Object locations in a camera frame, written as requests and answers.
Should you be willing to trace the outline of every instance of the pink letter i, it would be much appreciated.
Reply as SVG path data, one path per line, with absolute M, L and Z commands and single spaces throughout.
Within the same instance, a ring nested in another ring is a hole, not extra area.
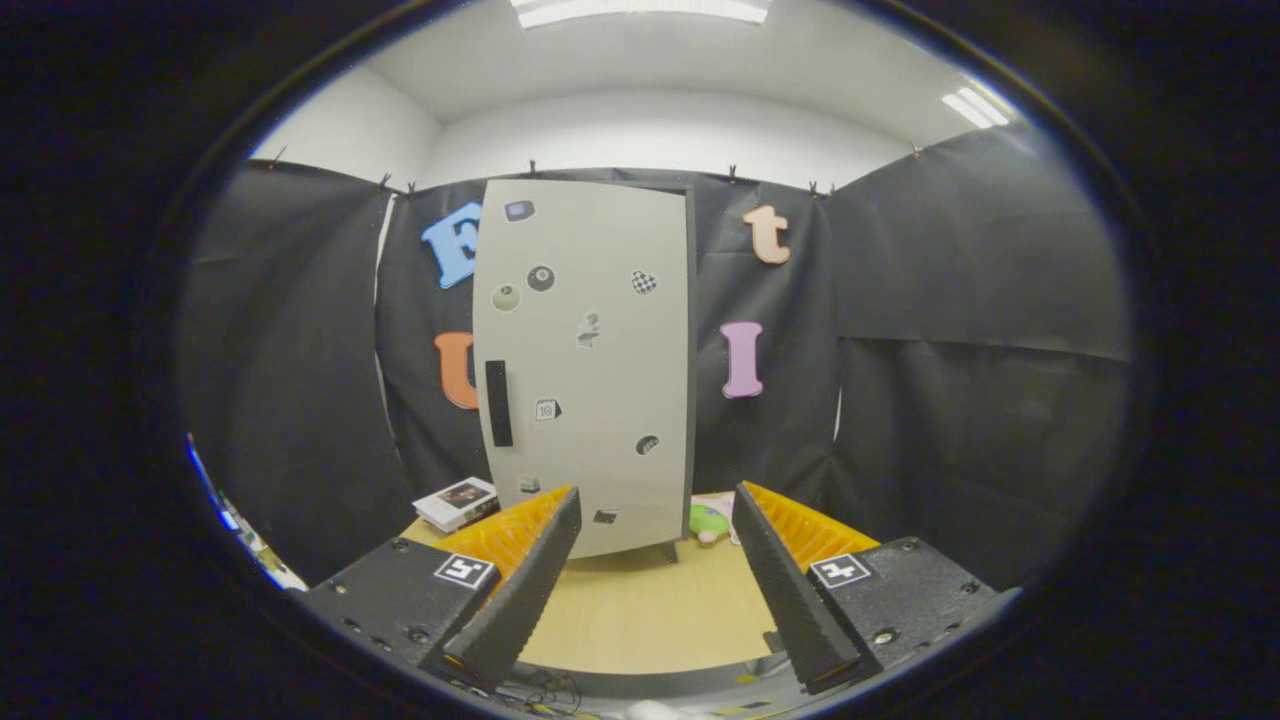
M 721 334 L 728 341 L 728 382 L 724 397 L 753 397 L 764 392 L 764 383 L 755 377 L 755 338 L 764 328 L 760 323 L 724 323 Z

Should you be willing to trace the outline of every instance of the black fabric curtain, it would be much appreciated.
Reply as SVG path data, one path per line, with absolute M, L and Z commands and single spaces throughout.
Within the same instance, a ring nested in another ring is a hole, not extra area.
M 372 352 L 388 196 L 248 163 L 209 215 L 183 299 L 187 429 L 214 483 L 307 583 L 413 518 Z
M 541 179 L 590 181 L 684 192 L 696 227 L 698 323 L 694 491 L 731 489 L 741 480 L 815 502 L 835 471 L 837 352 L 829 275 L 831 232 L 822 200 L 769 183 L 663 170 L 558 170 Z M 399 197 L 392 211 L 378 281 L 378 355 L 401 457 L 425 495 L 463 477 L 489 478 L 475 410 L 444 397 L 435 336 L 471 332 L 472 279 L 440 288 L 442 269 L 422 232 L 468 202 L 485 181 Z M 791 259 L 760 261 L 742 215 L 773 205 L 788 222 Z M 764 392 L 728 400 L 727 346 L 719 327 L 756 322 Z M 474 368 L 471 369 L 474 383 Z
M 1023 582 L 1106 479 L 1130 384 L 1116 234 L 1034 128 L 973 132 L 841 188 L 847 482 L 823 510 Z
M 831 197 L 700 173 L 536 177 L 689 199 L 695 492 L 751 480 L 1007 587 L 1105 479 L 1130 382 L 1115 233 L 1032 128 L 954 138 Z M 376 307 L 389 193 L 371 183 L 251 163 L 205 228 L 178 338 L 189 429 L 307 582 L 401 532 L 412 500 L 490 478 L 435 347 L 471 332 L 472 278 L 442 288 L 422 240 L 485 184 L 397 197 Z M 781 265 L 753 251 L 742 215 L 760 205 L 787 219 Z M 756 397 L 722 393 L 730 322 L 763 325 Z

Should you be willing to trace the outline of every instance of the white door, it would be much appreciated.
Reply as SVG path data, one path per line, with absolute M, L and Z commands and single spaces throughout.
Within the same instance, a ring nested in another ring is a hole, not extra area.
M 571 557 L 685 533 L 689 265 L 681 195 L 489 182 L 472 301 L 489 468 L 504 507 L 579 487 Z

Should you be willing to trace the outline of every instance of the checkered heart sticker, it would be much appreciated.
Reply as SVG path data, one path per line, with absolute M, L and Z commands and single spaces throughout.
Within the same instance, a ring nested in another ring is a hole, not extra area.
M 631 273 L 631 287 L 634 287 L 640 295 L 649 295 L 650 292 L 658 290 L 658 278 L 650 275 L 649 273 L 635 270 Z

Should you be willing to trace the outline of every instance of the green plush toy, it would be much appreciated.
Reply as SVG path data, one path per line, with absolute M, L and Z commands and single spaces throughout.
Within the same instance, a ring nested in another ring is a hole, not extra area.
M 712 544 L 724 533 L 730 533 L 733 544 L 737 544 L 737 534 L 733 533 L 733 524 L 730 518 L 733 515 L 733 496 L 719 497 L 694 497 L 689 509 L 689 529 L 698 537 L 698 542 Z

